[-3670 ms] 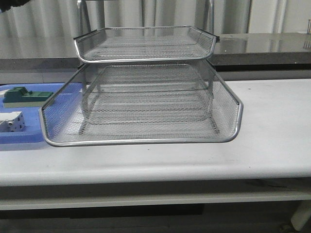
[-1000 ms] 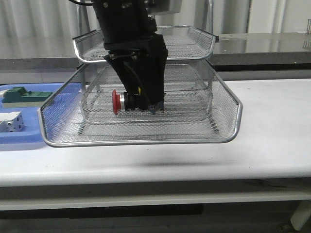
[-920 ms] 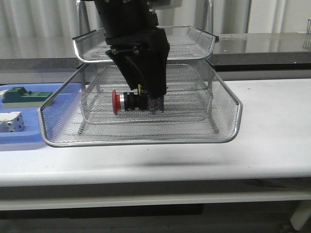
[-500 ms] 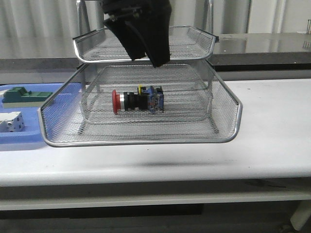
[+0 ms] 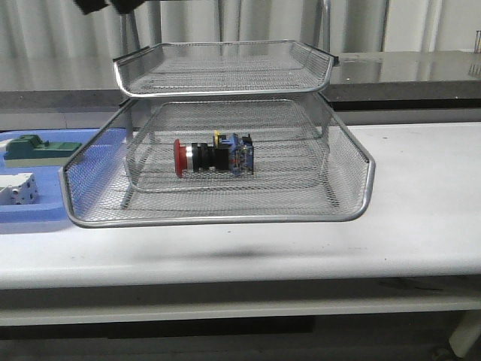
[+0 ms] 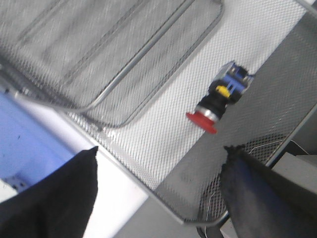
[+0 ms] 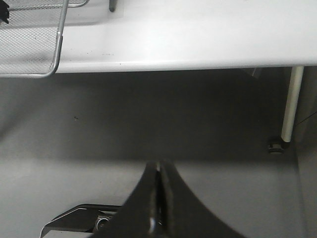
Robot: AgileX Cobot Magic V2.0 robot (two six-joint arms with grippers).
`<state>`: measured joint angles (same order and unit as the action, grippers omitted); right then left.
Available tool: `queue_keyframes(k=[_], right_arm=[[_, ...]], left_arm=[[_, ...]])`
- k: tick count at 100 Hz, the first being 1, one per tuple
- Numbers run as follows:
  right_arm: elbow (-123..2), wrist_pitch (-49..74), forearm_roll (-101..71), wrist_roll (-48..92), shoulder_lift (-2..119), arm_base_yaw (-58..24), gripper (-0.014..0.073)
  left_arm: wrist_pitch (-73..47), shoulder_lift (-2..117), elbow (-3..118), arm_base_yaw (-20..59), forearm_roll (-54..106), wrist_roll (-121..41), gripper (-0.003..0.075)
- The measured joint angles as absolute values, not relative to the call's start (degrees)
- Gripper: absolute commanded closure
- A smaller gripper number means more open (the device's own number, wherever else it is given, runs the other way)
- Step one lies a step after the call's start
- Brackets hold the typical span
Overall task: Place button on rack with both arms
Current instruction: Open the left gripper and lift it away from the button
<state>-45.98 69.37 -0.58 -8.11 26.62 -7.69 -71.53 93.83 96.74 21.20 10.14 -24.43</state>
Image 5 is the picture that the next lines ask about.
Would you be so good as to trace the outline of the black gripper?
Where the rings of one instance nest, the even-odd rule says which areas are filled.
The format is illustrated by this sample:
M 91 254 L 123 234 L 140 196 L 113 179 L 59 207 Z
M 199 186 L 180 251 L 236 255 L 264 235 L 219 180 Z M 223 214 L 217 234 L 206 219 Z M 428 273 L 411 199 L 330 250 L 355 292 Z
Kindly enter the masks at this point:
M 141 6 L 144 0 L 74 0 L 84 15 L 112 6 L 119 15 L 129 14 Z

